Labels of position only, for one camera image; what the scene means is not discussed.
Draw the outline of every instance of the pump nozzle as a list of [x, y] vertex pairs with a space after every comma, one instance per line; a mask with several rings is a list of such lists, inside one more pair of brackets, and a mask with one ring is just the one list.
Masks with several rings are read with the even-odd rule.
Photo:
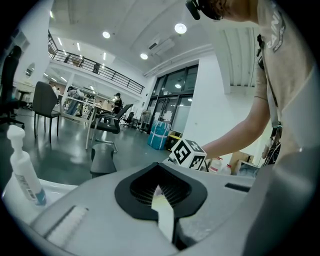
[[23, 138], [26, 136], [25, 131], [16, 125], [10, 125], [6, 136], [11, 140], [14, 151], [16, 153], [22, 152]]

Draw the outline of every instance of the beige t-shirt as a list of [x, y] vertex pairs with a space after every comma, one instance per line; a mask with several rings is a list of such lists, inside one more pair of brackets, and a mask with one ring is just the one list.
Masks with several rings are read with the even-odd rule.
[[[264, 42], [264, 67], [268, 73], [270, 87], [278, 108], [278, 118], [281, 121], [282, 110], [305, 84], [315, 61], [292, 21], [273, 1], [259, 0], [258, 22]], [[255, 96], [268, 101], [266, 73], [259, 66], [256, 72]], [[290, 127], [283, 122], [282, 126], [281, 150], [278, 159], [298, 149]]]

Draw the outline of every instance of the lanyard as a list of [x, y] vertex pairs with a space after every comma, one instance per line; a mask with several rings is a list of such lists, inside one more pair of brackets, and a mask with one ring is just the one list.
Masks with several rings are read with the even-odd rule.
[[277, 111], [277, 104], [275, 101], [275, 96], [271, 88], [271, 82], [270, 77], [267, 71], [267, 63], [266, 63], [266, 57], [265, 57], [265, 51], [262, 49], [262, 59], [264, 63], [264, 72], [267, 79], [267, 88], [266, 88], [266, 96], [268, 99], [268, 105], [269, 105], [269, 111], [270, 111], [270, 119], [271, 124], [273, 128], [276, 128], [279, 126], [279, 118], [278, 118], [278, 111]]

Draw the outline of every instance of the gray floor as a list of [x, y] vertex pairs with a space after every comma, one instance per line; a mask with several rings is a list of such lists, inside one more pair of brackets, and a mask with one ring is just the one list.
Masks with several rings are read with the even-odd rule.
[[[49, 121], [40, 118], [38, 137], [34, 137], [34, 113], [20, 110], [17, 120], [25, 122], [25, 138], [23, 150], [31, 157], [34, 169], [40, 179], [80, 185], [91, 179], [91, 149], [85, 149], [87, 129], [83, 123], [77, 123], [67, 118], [60, 119], [59, 136], [57, 137], [57, 119], [52, 120], [51, 144], [49, 143]], [[11, 177], [12, 167], [10, 156], [13, 153], [10, 141], [7, 139], [8, 125], [0, 126], [0, 187], [4, 188]], [[97, 132], [97, 138], [106, 139], [106, 133]], [[118, 153], [113, 161], [118, 171], [128, 168], [147, 165], [153, 162], [162, 162], [168, 157], [166, 150], [155, 150], [147, 145], [148, 135], [136, 129], [121, 127], [119, 134], [107, 134], [108, 141], [114, 141]]]

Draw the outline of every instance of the white cube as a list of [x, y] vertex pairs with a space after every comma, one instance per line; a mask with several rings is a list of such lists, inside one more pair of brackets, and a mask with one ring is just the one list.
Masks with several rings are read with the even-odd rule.
[[173, 147], [170, 158], [176, 165], [199, 170], [207, 153], [194, 141], [180, 139]]

